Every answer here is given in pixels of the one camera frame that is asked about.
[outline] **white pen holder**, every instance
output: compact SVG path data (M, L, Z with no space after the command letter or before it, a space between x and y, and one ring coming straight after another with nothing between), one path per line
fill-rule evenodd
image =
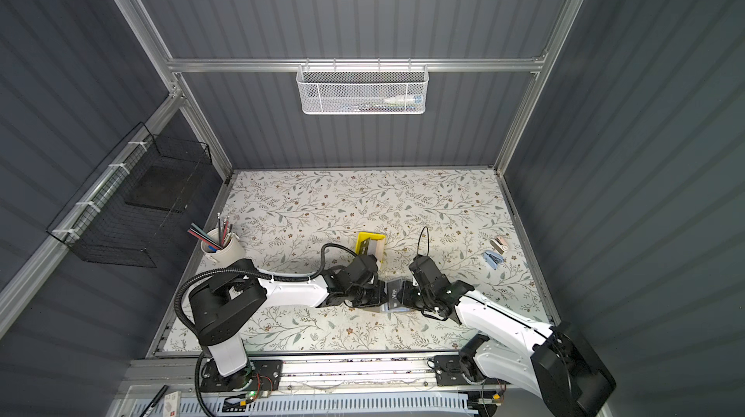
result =
M213 229L207 233L207 235L209 235L212 240L216 241L218 239L218 229ZM246 249L241 245L241 239L236 233L228 233L226 240L228 241L228 244L225 245L225 249L221 249L216 253L211 252L208 244L205 242L200 243L200 247L202 252L212 261L218 262L220 265L224 266L228 266L230 263L246 258Z

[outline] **floral pattern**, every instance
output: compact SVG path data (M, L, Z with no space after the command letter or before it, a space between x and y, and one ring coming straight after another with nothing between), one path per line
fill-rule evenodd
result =
M246 256L280 273L316 269L326 242L354 247L360 231L386 235L380 277L411 276L423 226L429 254L451 280L473 284L494 301L527 317L546 316L512 220L491 170L244 171L237 175L223 215L235 222ZM509 244L496 270L483 260L489 239ZM420 252L427 250L426 237ZM340 251L327 266L346 264ZM204 257L198 271L218 267ZM185 311L190 314L188 305ZM475 330L419 312L380 313L346 306L271 307L241 329L247 350L321 351L460 348ZM164 351L198 351L178 320Z

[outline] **pen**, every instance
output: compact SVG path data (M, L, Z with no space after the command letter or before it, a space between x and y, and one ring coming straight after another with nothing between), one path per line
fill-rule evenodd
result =
M163 385L163 388L160 389L158 393L155 394L155 397L152 401L147 405L147 407L144 408L142 413L139 415L139 417L146 417L147 415L150 415L153 413L153 410L155 409L155 406L158 405L158 402L165 394L166 390L168 390L168 385Z

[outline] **robotic arm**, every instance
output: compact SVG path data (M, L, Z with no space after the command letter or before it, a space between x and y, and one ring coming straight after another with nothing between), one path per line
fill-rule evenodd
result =
M386 303L386 283L378 279L376 262L372 255L356 254L340 270L292 277L261 272L244 258L190 280L194 284L195 279L209 277L189 294L194 324L180 309L191 285L184 284L176 296L177 316L209 349L220 375L227 377L247 366L237 332L259 308L329 307L343 302L353 308L373 308ZM415 282L404 282L396 290L400 304L481 332L459 353L461 372L471 383L483 383L488 377L506 380L542 397L557 417L596 415L615 389L608 369L571 324L554 327L523 317L468 283L450 282L427 255L417 255L409 269Z

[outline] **metal beam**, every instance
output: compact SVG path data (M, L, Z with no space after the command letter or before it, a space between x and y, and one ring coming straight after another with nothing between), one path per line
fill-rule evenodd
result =
M426 65L430 72L503 71L537 73L543 60L537 58L515 59L243 59L243 58L176 58L169 59L169 69L180 73L293 73L300 65L310 63L317 68L327 65L332 71L354 65L380 65L382 68L410 63Z
M551 72L554 70L556 59L559 57L564 43L567 40L569 31L572 29L574 20L577 18L577 13L580 12L582 3L585 0L565 0L562 10L559 13L559 18L554 24L554 30L551 33L551 37L548 39L548 44L545 50L544 68L535 76L533 82L530 83L525 95L518 107L518 111L515 114L515 120L509 127L507 137L502 144L502 148L499 151L497 160L494 163L494 169L497 170L499 176L503 176L505 170L507 170L509 161L512 159L517 144L520 142L522 133L525 131L528 120L533 114L533 110L540 100L543 88L546 86L548 77L551 76Z
M171 59L171 52L160 36L155 23L144 7L142 0L114 0L116 6L124 15L126 22L135 33L147 58L153 63L163 84L171 92L184 92L189 105L181 108L181 113L197 136L197 140L210 146L212 164L220 176L225 180L232 174L232 165L225 150L212 131L210 123L202 112L199 103L191 94L189 86L183 78L177 77L170 68L167 60Z
M160 133L166 124L171 120L173 115L178 111L184 99L181 95L171 94L166 98L158 109L145 122L145 126L140 128L132 137L128 144L121 149L121 152L112 160L112 163L121 163L131 154L138 144L133 142L143 141L147 135L147 130L151 133ZM111 177L115 170L113 167L107 167L98 179L91 185L88 191L83 195L82 201L90 200L100 187ZM78 216L81 206L73 207L70 212L62 218L60 225L57 227L69 228ZM18 273L11 279L2 292L0 292L0 338L5 335L7 330L13 325L23 309L28 305L33 296L42 287L47 278L54 272L57 265L67 255L68 248L52 236L47 237L44 242L36 249L36 252L26 261Z

